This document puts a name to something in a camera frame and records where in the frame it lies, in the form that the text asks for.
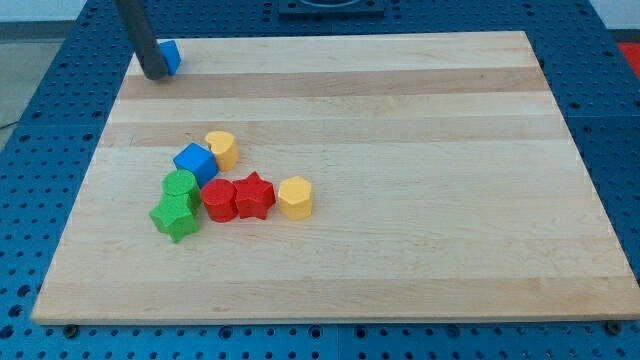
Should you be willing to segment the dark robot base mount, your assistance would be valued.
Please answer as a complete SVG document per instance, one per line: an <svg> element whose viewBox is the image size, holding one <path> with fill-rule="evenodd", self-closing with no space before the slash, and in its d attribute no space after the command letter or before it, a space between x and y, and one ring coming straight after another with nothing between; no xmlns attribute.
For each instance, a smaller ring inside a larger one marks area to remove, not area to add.
<svg viewBox="0 0 640 360"><path fill-rule="evenodd" d="M278 0L277 12L280 18L382 16L385 6L385 0Z"/></svg>

